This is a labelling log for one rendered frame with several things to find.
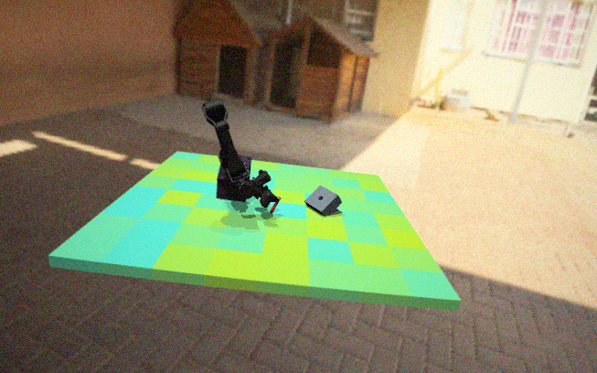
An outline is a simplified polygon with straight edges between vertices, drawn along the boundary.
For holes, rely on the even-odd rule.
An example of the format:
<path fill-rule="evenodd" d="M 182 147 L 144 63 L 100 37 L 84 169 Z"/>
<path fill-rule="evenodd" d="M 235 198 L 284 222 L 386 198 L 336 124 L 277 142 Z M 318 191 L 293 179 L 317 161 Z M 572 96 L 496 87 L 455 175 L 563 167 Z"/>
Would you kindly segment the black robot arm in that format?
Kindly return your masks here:
<path fill-rule="evenodd" d="M 231 140 L 227 122 L 227 107 L 224 101 L 215 99 L 204 102 L 202 110 L 208 123 L 211 123 L 216 128 L 217 137 L 221 147 L 218 158 L 223 168 L 223 173 L 228 173 L 232 185 L 238 190 L 242 198 L 251 198 L 254 194 L 254 189 L 251 186 L 251 180 L 248 179 L 248 177 L 250 177 L 250 171 L 246 163 L 240 159 L 240 155 L 235 150 Z M 245 171 L 247 174 L 241 175 L 245 173 Z M 271 177 L 267 171 L 263 170 L 259 170 L 259 175 L 252 178 L 252 181 L 259 189 L 262 189 L 263 185 L 271 181 Z"/>

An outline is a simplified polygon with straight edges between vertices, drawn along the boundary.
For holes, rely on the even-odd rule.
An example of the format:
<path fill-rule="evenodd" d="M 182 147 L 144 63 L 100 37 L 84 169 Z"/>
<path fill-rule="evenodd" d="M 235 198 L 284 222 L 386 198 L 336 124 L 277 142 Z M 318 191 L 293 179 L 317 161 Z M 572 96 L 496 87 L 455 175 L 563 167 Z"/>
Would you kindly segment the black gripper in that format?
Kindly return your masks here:
<path fill-rule="evenodd" d="M 264 208 L 267 208 L 271 202 L 279 202 L 279 198 L 277 198 L 271 190 L 265 185 L 262 189 L 259 189 L 256 184 L 251 180 L 251 186 L 254 189 L 253 196 L 256 199 L 260 199 L 260 203 Z"/>

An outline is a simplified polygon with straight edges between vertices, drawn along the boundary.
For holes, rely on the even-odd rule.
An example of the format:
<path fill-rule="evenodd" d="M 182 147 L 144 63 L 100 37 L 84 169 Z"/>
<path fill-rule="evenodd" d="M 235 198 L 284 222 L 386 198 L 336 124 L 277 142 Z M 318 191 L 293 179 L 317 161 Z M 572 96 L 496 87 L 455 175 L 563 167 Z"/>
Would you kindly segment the grey sloped panel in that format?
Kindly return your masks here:
<path fill-rule="evenodd" d="M 324 217 L 342 213 L 337 209 L 343 203 L 339 195 L 323 186 L 319 186 L 304 202 Z"/>

